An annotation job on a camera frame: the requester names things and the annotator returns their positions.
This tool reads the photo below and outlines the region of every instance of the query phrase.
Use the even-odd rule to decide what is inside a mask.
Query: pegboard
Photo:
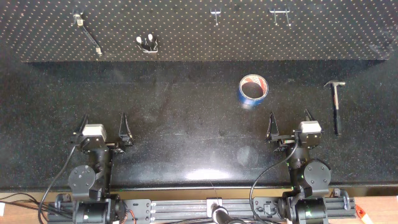
[[[398,2],[272,0],[28,0],[0,3],[0,41],[23,62],[387,59]],[[104,53],[73,24],[73,10]],[[289,9],[275,17],[270,9]],[[211,10],[221,10],[216,26]],[[158,54],[136,37],[154,34]]]

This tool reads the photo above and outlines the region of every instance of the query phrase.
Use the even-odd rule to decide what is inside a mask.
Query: hammer handle
[[[335,109],[335,125],[336,125],[336,135],[341,136],[341,120],[340,120],[340,114],[338,112],[338,109]]]

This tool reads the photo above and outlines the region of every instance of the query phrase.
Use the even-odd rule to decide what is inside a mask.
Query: wooden floor
[[[362,207],[374,223],[398,223],[398,197],[356,197],[356,204]],[[36,224],[37,212],[6,205],[1,224]],[[362,223],[359,218],[329,220],[332,224]]]

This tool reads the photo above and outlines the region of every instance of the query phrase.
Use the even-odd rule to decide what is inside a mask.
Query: black table
[[[43,190],[70,152],[72,131],[85,113],[118,135],[122,112],[134,150],[114,160],[113,190],[247,187],[281,160],[265,144],[269,113],[290,134],[309,109],[321,124],[313,157],[332,169],[331,185],[397,185],[398,81],[396,58],[378,61],[253,62],[14,62],[3,58],[0,90],[0,190]],[[240,79],[262,75],[263,104],[245,110]],[[343,135],[334,137],[331,79],[339,88]],[[75,152],[55,185],[67,190]],[[263,178],[265,187],[289,187],[286,166]]]

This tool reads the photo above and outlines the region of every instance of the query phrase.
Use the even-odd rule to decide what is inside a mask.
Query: hammer head
[[[346,82],[340,82],[338,80],[330,80],[324,86],[327,86],[328,84],[332,84],[333,87],[335,87],[335,86],[338,86],[338,85],[346,85]]]

